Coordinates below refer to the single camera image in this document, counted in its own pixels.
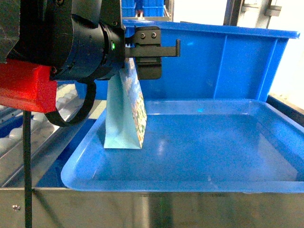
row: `paper bag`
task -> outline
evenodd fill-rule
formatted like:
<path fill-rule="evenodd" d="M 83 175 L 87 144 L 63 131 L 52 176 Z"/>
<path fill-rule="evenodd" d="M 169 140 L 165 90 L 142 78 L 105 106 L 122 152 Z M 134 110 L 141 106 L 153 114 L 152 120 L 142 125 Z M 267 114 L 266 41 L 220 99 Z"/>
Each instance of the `paper bag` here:
<path fill-rule="evenodd" d="M 104 148 L 141 149 L 147 114 L 133 58 L 108 82 Z"/>

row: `red bracket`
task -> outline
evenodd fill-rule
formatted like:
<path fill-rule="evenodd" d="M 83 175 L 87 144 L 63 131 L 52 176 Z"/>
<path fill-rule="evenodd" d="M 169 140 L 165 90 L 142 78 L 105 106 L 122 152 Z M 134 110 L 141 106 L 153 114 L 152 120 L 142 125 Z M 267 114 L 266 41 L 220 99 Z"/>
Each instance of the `red bracket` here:
<path fill-rule="evenodd" d="M 57 82 L 51 67 L 7 59 L 0 64 L 0 105 L 49 113 L 56 109 Z"/>

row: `blue plastic bin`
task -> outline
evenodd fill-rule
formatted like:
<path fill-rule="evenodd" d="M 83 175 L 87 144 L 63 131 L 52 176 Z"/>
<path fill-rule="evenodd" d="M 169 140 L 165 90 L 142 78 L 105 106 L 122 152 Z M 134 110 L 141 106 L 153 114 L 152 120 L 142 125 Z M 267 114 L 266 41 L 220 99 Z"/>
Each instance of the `blue plastic bin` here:
<path fill-rule="evenodd" d="M 143 0 L 135 0 L 136 2 L 136 9 L 137 10 L 142 10 L 143 9 Z"/>
<path fill-rule="evenodd" d="M 146 101 L 141 150 L 104 149 L 105 112 L 61 179 L 80 191 L 304 193 L 304 128 L 254 100 Z"/>
<path fill-rule="evenodd" d="M 163 17 L 164 8 L 161 7 L 143 7 L 143 16 L 144 17 Z"/>
<path fill-rule="evenodd" d="M 122 7 L 123 17 L 135 17 L 136 3 L 132 7 Z"/>
<path fill-rule="evenodd" d="M 162 58 L 162 77 L 141 81 L 145 99 L 266 101 L 288 39 L 299 37 L 291 31 L 163 21 L 124 20 L 124 25 L 127 36 L 135 25 L 160 27 L 164 47 L 181 40 L 180 57 Z M 105 100 L 107 82 L 97 82 L 97 88 L 96 98 Z"/>
<path fill-rule="evenodd" d="M 143 0 L 144 7 L 163 7 L 164 1 L 163 0 Z"/>
<path fill-rule="evenodd" d="M 122 0 L 122 7 L 133 7 L 135 5 L 135 0 Z"/>

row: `black strap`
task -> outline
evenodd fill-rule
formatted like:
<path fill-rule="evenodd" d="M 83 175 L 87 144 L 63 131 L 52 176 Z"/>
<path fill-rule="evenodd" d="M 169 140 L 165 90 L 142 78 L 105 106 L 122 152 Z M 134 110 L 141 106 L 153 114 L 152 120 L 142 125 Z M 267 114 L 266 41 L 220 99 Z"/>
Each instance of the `black strap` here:
<path fill-rule="evenodd" d="M 86 82 L 86 95 L 85 95 L 85 101 L 78 111 L 78 113 L 75 115 L 75 117 L 70 120 L 69 122 L 66 122 L 61 115 L 59 114 L 57 108 L 56 111 L 46 113 L 47 119 L 54 125 L 57 125 L 59 127 L 69 127 L 75 124 L 78 124 L 82 122 L 89 112 L 91 111 L 95 96 L 96 96 L 96 84 L 94 81 Z"/>

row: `black screw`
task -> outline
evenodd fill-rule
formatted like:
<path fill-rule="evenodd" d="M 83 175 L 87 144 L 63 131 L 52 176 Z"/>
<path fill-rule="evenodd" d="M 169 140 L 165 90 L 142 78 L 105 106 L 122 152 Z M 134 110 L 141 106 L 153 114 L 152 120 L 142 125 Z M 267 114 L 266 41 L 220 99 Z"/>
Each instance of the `black screw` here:
<path fill-rule="evenodd" d="M 21 210 L 21 207 L 19 205 L 13 205 L 12 208 L 13 208 L 14 211 Z"/>
<path fill-rule="evenodd" d="M 56 5 L 61 6 L 64 0 L 55 0 Z"/>

